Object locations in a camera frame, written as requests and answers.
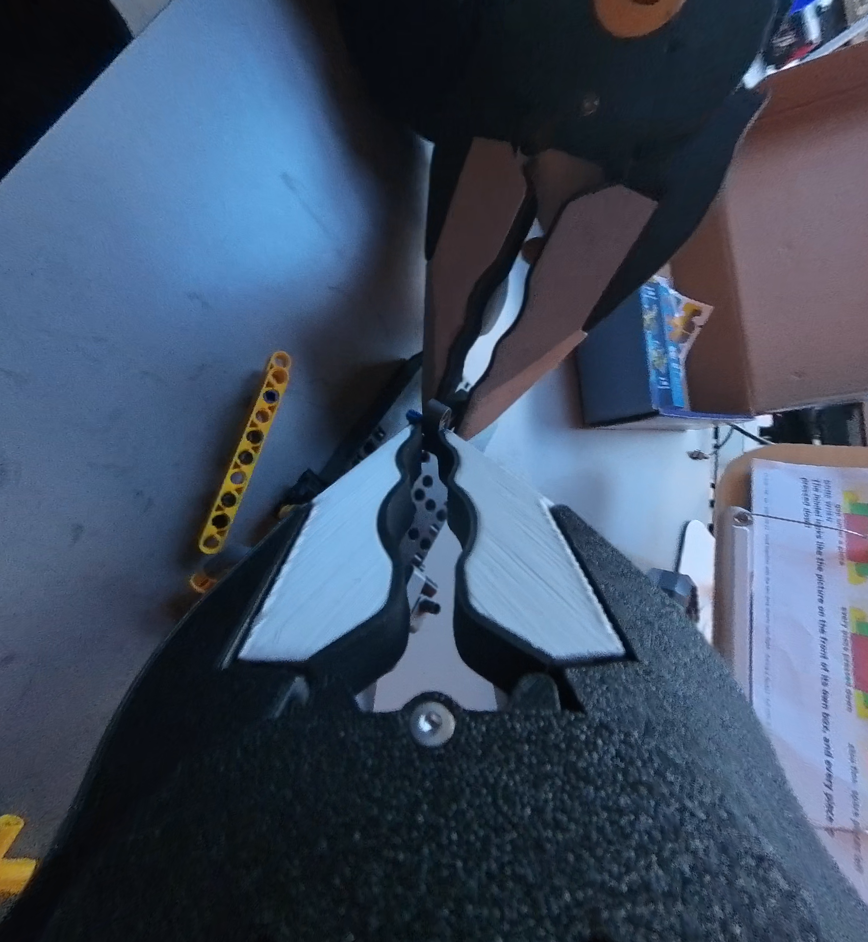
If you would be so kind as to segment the long yellow toy beam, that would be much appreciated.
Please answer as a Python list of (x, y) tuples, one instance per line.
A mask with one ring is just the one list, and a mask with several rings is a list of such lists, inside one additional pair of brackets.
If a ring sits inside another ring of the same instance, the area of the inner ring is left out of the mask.
[(218, 555), (225, 547), (281, 408), (291, 370), (291, 355), (281, 349), (273, 352), (266, 363), (248, 417), (198, 537), (198, 549), (206, 557)]

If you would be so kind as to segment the grey toy brick block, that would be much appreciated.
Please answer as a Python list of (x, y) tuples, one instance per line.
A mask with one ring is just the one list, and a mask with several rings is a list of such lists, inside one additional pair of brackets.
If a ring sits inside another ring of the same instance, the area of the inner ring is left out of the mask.
[(648, 571), (648, 578), (681, 608), (691, 622), (699, 622), (699, 592), (690, 576), (679, 571), (652, 568)]

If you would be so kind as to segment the black toy box assembly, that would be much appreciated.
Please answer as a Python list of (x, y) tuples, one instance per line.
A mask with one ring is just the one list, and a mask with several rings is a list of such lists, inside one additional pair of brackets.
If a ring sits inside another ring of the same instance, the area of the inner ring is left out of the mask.
[(346, 432), (341, 443), (319, 471), (305, 470), (278, 501), (274, 518), (282, 521), (344, 477), (361, 461), (409, 425), (409, 413), (421, 409), (423, 353), (400, 360), (392, 376), (367, 410)]

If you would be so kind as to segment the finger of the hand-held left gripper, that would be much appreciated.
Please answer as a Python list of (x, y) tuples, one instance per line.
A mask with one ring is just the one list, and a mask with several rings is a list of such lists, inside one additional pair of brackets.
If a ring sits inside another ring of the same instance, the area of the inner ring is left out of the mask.
[(462, 413), (468, 354), (534, 218), (523, 157), (492, 138), (435, 144), (427, 209), (424, 403)]
[(521, 311), (455, 425), (466, 440), (487, 429), (585, 339), (595, 306), (650, 220), (649, 198), (606, 183), (594, 163), (539, 155), (526, 169), (544, 242), (531, 263)]

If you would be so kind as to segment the blue cardboard box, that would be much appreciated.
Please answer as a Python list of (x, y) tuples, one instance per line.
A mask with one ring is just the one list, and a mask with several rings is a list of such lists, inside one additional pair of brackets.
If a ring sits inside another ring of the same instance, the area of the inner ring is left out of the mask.
[(706, 217), (670, 262), (712, 311), (660, 402), (636, 298), (575, 353), (582, 423), (699, 428), (868, 398), (868, 41), (768, 77)]

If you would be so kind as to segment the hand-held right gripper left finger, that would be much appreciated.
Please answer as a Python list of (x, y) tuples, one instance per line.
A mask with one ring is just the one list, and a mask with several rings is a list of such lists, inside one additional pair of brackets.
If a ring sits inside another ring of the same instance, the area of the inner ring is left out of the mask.
[(247, 663), (313, 677), (382, 677), (408, 644), (418, 428), (407, 427), (310, 504), (237, 647)]

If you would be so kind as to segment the grey desk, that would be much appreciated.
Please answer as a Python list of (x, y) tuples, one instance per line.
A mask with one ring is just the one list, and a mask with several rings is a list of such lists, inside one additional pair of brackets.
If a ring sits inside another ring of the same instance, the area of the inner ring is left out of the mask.
[(420, 351), (428, 159), (334, 2), (172, 2), (0, 183), (0, 816), (46, 854), (192, 605), (271, 353), (288, 402), (230, 544)]

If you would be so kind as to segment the instruction booklet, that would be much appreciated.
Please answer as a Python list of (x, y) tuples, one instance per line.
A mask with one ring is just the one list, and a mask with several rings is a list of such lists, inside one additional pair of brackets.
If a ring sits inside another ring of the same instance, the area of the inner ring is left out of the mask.
[(667, 278), (651, 278), (644, 287), (655, 301), (657, 336), (667, 350), (676, 352), (681, 360), (687, 359), (713, 307), (684, 295)]

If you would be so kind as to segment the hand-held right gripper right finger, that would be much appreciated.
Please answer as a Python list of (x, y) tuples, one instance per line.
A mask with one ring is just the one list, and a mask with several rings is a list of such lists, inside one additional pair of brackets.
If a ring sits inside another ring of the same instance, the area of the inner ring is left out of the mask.
[(553, 503), (451, 430), (439, 432), (448, 524), (460, 543), (453, 632), (463, 662), (495, 687), (628, 656)]

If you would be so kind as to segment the instruction sign stand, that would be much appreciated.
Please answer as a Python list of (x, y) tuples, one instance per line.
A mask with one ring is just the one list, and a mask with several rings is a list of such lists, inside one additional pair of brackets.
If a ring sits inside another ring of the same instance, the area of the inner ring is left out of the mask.
[(715, 489), (710, 638), (868, 906), (868, 447), (768, 445)]

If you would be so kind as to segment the grey toy beam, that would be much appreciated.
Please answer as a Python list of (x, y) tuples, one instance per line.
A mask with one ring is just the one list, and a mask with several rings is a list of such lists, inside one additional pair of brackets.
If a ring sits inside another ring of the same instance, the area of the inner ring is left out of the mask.
[(447, 489), (440, 478), (439, 433), (449, 428), (452, 413), (430, 399), (420, 423), (409, 424), (395, 451), (398, 480), (393, 499), (393, 542), (406, 586), (423, 567), (447, 521)]

